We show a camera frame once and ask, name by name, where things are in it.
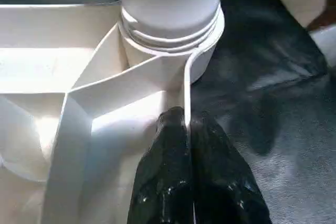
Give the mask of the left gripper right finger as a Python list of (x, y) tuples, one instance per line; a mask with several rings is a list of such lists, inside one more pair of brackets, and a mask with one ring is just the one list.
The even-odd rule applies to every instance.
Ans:
[(271, 223), (249, 165), (215, 120), (192, 117), (191, 155), (197, 223)]

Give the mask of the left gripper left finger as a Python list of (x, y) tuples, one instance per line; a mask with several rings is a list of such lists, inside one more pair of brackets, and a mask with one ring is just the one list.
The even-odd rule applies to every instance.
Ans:
[(128, 223), (193, 223), (191, 154), (183, 108), (163, 112), (136, 169)]

